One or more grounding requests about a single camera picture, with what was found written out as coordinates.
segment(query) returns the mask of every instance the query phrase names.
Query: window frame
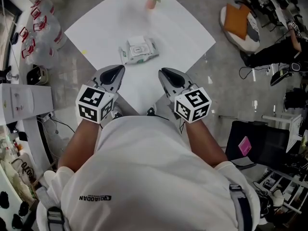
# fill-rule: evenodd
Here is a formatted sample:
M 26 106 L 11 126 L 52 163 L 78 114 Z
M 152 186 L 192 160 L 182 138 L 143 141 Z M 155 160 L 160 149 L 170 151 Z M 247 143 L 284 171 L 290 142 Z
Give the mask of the window frame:
M 18 22 L 18 19 L 22 13 L 22 11 L 16 7 L 15 4 L 13 4 L 10 0 L 3 0 L 4 3 L 4 9 L 6 9 L 7 11 L 9 11 L 13 16 L 13 25 L 10 28 L 9 31 L 9 36 L 7 42 L 6 42 L 6 46 L 5 46 L 5 51 L 4 51 L 4 56 L 3 56 L 3 66 L 1 70 L 4 70 L 6 68 L 9 67 L 9 59 L 10 59 L 10 52 L 11 52 L 11 44 L 10 42 L 13 39 L 14 36 L 14 32 L 16 30 L 16 24 Z

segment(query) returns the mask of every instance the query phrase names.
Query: shirt logo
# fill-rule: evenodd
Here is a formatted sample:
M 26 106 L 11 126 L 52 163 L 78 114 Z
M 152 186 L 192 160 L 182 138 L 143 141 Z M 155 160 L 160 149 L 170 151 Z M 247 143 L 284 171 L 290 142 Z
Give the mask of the shirt logo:
M 89 202 L 99 202 L 99 201 L 110 201 L 110 195 L 88 195 L 88 196 L 79 196 L 79 200 L 89 201 Z

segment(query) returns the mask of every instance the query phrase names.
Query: pink card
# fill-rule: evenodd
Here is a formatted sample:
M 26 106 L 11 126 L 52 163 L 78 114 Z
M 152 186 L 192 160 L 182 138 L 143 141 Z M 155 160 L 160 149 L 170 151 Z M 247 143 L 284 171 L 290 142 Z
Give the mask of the pink card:
M 242 140 L 242 142 L 239 144 L 239 148 L 243 154 L 243 156 L 246 156 L 250 149 L 251 149 L 251 144 L 249 142 L 249 139 L 247 138 L 247 136 L 245 136 Z

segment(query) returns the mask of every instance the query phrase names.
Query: white cube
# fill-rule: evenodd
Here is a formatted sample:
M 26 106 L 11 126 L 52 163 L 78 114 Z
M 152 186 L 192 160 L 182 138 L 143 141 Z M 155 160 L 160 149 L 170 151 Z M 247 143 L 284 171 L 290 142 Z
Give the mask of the white cube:
M 198 88 L 175 97 L 174 112 L 188 123 L 207 116 L 212 100 L 204 90 Z
M 117 95 L 82 85 L 76 98 L 79 116 L 100 123 L 113 109 Z

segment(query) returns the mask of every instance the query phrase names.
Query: gray floor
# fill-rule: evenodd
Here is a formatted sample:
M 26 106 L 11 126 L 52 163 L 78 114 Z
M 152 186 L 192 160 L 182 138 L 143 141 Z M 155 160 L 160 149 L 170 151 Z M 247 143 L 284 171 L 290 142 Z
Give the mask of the gray floor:
M 78 18 L 103 0 L 67 0 L 66 6 L 58 11 L 57 16 L 64 30 L 68 29 Z M 203 119 L 213 136 L 221 146 L 226 146 L 231 129 L 231 120 L 218 118 L 218 115 L 235 116 L 243 120 L 261 120 L 262 114 L 272 115 L 274 105 L 276 111 L 282 111 L 283 96 L 287 88 L 299 87 L 300 78 L 294 75 L 274 87 L 270 86 L 272 69 L 256 71 L 256 81 L 250 74 L 247 79 L 239 77 L 239 69 L 244 66 L 239 51 L 225 37 L 218 23 L 220 9 L 226 3 L 234 4 L 234 0 L 177 0 L 180 2 L 213 36 L 216 44 L 196 62 L 188 71 L 195 83 L 204 87 L 213 103 L 210 114 Z M 282 35 L 279 29 L 269 30 L 273 25 L 261 28 L 267 19 L 261 15 L 257 18 L 260 29 L 262 48 L 272 45 Z M 51 71 L 51 87 L 57 119 L 77 128 L 75 115 L 75 98 L 82 84 L 94 74 L 94 67 L 79 50 L 68 40 L 59 50 L 60 64 Z M 242 76 L 249 69 L 243 69 Z M 122 99 L 122 109 L 127 115 L 134 113 L 132 108 Z M 176 121 L 167 108 L 166 97 L 157 102 L 158 114 Z M 46 122 L 49 134 L 54 133 L 54 124 Z M 60 155 L 72 137 L 72 132 L 65 126 L 57 124 L 58 134 L 48 135 L 51 150 Z M 183 139 L 187 141 L 185 130 Z

